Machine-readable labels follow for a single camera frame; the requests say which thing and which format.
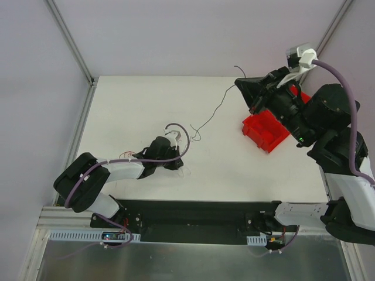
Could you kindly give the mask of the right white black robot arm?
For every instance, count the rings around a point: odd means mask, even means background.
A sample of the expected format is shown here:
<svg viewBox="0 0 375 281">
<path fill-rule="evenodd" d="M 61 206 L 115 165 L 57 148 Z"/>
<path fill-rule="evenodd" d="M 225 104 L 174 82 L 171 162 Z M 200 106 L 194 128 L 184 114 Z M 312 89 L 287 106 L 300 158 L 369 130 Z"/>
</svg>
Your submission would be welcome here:
<svg viewBox="0 0 375 281">
<path fill-rule="evenodd" d="M 238 78 L 234 83 L 251 114 L 269 111 L 298 147 L 308 148 L 307 154 L 319 166 L 326 188 L 336 188 L 337 193 L 327 203 L 312 207 L 280 203 L 264 216 L 265 227 L 277 231 L 283 225 L 310 225 L 324 228 L 341 241 L 373 245 L 374 188 L 349 167 L 352 124 L 343 87 L 325 84 L 304 101 L 297 81 L 281 84 L 287 74 L 289 70 L 282 67 L 265 77 Z"/>
</svg>

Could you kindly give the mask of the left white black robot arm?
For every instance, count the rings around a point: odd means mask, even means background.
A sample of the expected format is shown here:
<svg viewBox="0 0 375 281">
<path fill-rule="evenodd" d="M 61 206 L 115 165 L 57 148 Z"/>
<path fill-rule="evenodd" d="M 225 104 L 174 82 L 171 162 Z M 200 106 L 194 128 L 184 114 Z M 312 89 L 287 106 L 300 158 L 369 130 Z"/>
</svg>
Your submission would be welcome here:
<svg viewBox="0 0 375 281">
<path fill-rule="evenodd" d="M 127 158 L 99 160 L 91 153 L 81 154 L 53 183 L 53 188 L 64 199 L 64 207 L 75 213 L 90 211 L 101 217 L 110 227 L 126 227 L 125 207 L 113 196 L 102 192 L 112 181 L 144 179 L 155 173 L 158 167 L 178 170 L 183 166 L 183 152 L 171 138 L 159 136 L 148 147 Z"/>
</svg>

